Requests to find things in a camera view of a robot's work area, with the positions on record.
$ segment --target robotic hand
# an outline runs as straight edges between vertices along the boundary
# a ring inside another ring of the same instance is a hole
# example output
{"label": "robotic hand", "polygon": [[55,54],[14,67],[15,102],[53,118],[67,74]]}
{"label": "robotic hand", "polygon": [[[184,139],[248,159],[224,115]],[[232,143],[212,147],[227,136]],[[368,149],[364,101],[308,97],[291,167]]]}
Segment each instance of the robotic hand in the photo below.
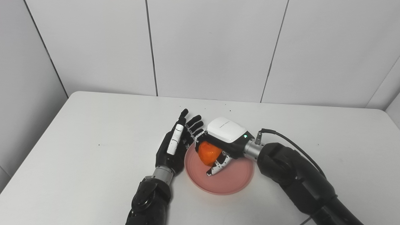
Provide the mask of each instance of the robotic hand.
{"label": "robotic hand", "polygon": [[[261,143],[263,133],[278,135],[295,146],[303,155],[280,143]],[[256,162],[261,173],[277,182],[296,207],[318,225],[362,225],[338,200],[333,186],[321,168],[299,146],[284,135],[261,129],[257,137],[245,128],[220,117],[213,120],[197,141],[207,141],[220,148],[207,175],[219,172],[231,158],[246,157]]]}
{"label": "robotic hand", "polygon": [[140,182],[126,225],[165,224],[171,201],[171,180],[183,170],[186,151],[195,137],[203,133],[201,116],[197,115],[186,123],[188,112],[184,109],[172,130],[165,134],[156,154],[156,169],[152,176],[146,176]]}

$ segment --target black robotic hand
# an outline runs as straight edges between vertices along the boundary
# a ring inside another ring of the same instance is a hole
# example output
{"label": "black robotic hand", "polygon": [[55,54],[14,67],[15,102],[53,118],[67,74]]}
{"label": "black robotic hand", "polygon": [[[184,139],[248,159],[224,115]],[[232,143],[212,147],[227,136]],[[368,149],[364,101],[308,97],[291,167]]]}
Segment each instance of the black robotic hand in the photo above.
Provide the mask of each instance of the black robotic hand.
{"label": "black robotic hand", "polygon": [[203,132],[201,127],[204,123],[201,121],[201,116],[197,115],[186,123],[185,116],[188,113],[187,109],[181,112],[178,121],[172,127],[171,131],[165,134],[156,154],[156,167],[166,166],[173,170],[174,176],[183,170],[186,151],[194,142],[195,137]]}
{"label": "black robotic hand", "polygon": [[203,132],[201,116],[197,115],[186,123],[184,109],[178,121],[169,131],[156,154],[156,169],[152,176],[140,182],[132,200],[126,225],[164,225],[169,202],[171,201],[170,183],[173,176],[184,167],[184,158],[196,135]]}

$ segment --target orange fruit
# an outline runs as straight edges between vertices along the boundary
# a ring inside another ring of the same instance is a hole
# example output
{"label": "orange fruit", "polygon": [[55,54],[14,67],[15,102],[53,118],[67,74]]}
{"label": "orange fruit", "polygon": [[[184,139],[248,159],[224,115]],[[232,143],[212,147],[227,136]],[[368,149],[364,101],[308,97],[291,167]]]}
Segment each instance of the orange fruit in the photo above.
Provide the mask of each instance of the orange fruit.
{"label": "orange fruit", "polygon": [[215,162],[221,152],[222,149],[210,144],[207,141],[201,142],[198,148],[200,160],[206,166],[212,166],[212,164]]}

